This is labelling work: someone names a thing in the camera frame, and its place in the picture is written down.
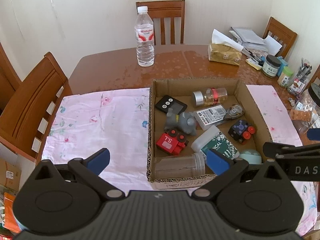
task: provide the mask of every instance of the triangular cutout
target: triangular cutout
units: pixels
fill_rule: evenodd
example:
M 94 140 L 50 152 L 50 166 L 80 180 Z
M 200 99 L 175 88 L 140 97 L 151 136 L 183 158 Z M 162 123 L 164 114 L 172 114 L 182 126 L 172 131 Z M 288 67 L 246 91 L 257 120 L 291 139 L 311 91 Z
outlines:
M 278 171 L 275 169 L 274 166 L 269 166 L 266 174 L 264 175 L 265 178 L 268 179 L 281 179 Z
M 52 175 L 47 166 L 43 166 L 36 176 L 36 179 L 49 179 Z

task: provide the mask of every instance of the white tissue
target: white tissue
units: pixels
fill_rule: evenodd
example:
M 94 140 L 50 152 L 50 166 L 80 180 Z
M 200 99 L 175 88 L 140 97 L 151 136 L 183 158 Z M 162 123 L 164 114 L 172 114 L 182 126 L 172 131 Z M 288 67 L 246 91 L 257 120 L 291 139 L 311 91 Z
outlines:
M 224 44 L 238 51 L 241 51 L 243 49 L 243 46 L 236 43 L 235 41 L 233 41 L 226 35 L 222 34 L 221 32 L 218 32 L 216 29 L 213 30 L 211 42 L 213 44 Z

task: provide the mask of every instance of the brown tabletop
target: brown tabletop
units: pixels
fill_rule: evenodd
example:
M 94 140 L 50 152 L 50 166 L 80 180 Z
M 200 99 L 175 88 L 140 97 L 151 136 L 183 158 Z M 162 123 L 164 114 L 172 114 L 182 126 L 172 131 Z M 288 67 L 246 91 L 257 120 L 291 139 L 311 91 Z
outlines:
M 288 98 L 293 96 L 277 83 L 277 77 L 267 77 L 245 60 L 243 55 L 240 66 L 209 61 L 207 45 L 157 45 L 155 63 L 150 67 L 138 65 L 135 48 L 102 52 L 85 56 L 79 61 L 69 78 L 70 87 L 63 91 L 62 96 L 148 87 L 153 79 L 226 77 L 240 78 L 250 85 L 272 85 L 290 110 Z M 305 135 L 300 138 L 305 145 L 316 143 L 309 141 Z

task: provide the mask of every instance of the yellow tissue package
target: yellow tissue package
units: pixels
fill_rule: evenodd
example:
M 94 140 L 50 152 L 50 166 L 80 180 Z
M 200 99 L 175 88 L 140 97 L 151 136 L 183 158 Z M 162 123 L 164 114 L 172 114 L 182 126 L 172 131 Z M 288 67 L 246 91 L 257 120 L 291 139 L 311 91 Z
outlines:
M 208 55 L 210 61 L 239 66 L 242 53 L 227 45 L 210 43 Z

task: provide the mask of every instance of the gray toy figurine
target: gray toy figurine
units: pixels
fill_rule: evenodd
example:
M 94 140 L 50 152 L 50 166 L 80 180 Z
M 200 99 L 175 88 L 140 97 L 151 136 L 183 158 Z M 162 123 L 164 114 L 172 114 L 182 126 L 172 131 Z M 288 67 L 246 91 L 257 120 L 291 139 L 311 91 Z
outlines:
M 196 120 L 193 118 L 193 113 L 182 112 L 177 115 L 173 113 L 173 109 L 169 108 L 167 112 L 167 120 L 165 122 L 164 131 L 178 128 L 186 134 L 196 135 Z

